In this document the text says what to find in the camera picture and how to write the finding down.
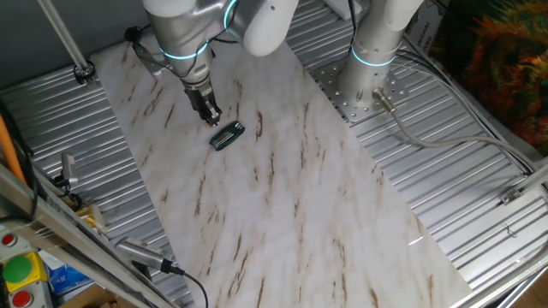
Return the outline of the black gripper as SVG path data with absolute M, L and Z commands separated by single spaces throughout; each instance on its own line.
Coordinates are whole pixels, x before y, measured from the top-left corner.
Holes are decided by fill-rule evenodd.
M 193 109 L 200 113 L 200 118 L 210 126 L 217 126 L 222 111 L 215 102 L 209 99 L 212 94 L 211 81 L 204 79 L 198 83 L 183 83 L 185 93 L 188 95 Z

